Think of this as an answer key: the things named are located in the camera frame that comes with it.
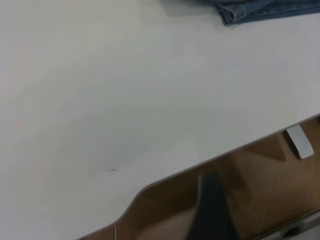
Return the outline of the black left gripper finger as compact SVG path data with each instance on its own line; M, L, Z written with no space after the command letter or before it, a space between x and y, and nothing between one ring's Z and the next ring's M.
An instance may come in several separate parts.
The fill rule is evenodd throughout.
M198 178L197 202L186 240L238 240L219 176L201 174Z

